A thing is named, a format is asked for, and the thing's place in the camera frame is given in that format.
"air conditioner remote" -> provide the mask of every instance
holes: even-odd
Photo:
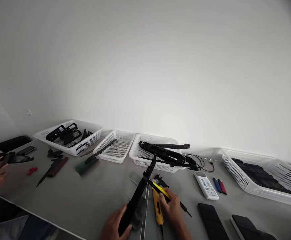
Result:
[[[194,176],[195,176],[196,180],[198,181],[204,196],[207,199],[210,199],[210,200],[218,200],[219,199],[218,194],[214,190],[212,184],[210,183],[209,179],[206,177],[204,172],[199,172],[199,171],[194,172]]]

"white plastic basket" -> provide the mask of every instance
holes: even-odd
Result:
[[[51,131],[55,130],[60,125],[63,125],[64,127],[68,127],[72,123],[77,124],[78,129],[82,133],[82,135],[80,137],[78,137],[77,139],[75,139],[74,141],[70,142],[67,145],[63,145],[63,140],[61,140],[60,138],[57,138],[54,142],[50,142],[50,141],[46,140],[46,135],[48,135]],[[84,139],[82,142],[79,142],[75,146],[69,147],[69,146],[73,145],[74,142],[77,143],[78,141],[81,140],[81,138],[83,136],[84,129],[86,129],[87,132],[88,131],[92,132],[93,134],[91,136],[88,136],[86,139]],[[59,150],[65,152],[65,153],[71,154],[73,156],[78,156],[80,153],[82,153],[85,149],[90,147],[93,143],[95,143],[100,138],[102,129],[103,128],[101,126],[96,125],[96,124],[82,122],[82,121],[78,121],[78,120],[69,120],[67,122],[58,124],[54,127],[48,128],[48,129],[43,130],[41,132],[37,132],[37,133],[33,134],[33,137],[41,140],[42,142],[45,142],[47,145],[50,145],[56,149],[59,149]]]
[[[240,187],[247,193],[291,205],[291,194],[265,188],[253,182],[249,176],[232,160],[240,159],[244,163],[259,165],[272,175],[282,186],[291,191],[291,166],[277,158],[253,153],[221,149],[223,164],[232,174]]]
[[[141,157],[153,158],[153,154],[140,148],[139,146],[140,141],[144,141],[148,143],[178,144],[178,142],[172,138],[158,137],[158,136],[152,136],[152,135],[146,135],[146,134],[137,134],[135,136],[129,156],[130,158],[133,159],[136,165],[140,165],[144,167],[148,167],[152,161],[143,159]],[[180,149],[170,149],[170,150],[182,154]],[[185,169],[185,167],[171,167],[169,164],[157,162],[155,164],[154,169],[174,173],[179,169]]]
[[[114,130],[103,139],[103,141],[93,150],[93,153],[98,152],[114,139],[117,139],[111,146],[99,154],[98,157],[111,162],[123,163],[134,137],[134,133]]]

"red object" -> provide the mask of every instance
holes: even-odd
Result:
[[[221,191],[222,191],[224,194],[226,194],[226,190],[225,190],[225,187],[224,187],[224,184],[223,184],[222,180],[219,179],[218,182],[219,182],[219,185],[220,185]]]
[[[28,172],[28,175],[31,175],[33,172],[38,170],[38,168],[31,168],[30,171]]]

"wall outlet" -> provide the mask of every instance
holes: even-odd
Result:
[[[26,110],[26,115],[33,116],[30,110]]]

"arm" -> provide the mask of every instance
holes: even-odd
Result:
[[[175,195],[169,188],[163,188],[170,196],[171,201],[167,203],[162,193],[160,193],[160,201],[163,205],[165,213],[167,214],[170,223],[172,224],[179,240],[192,240],[188,228],[182,219],[182,209],[180,205],[180,198]]]

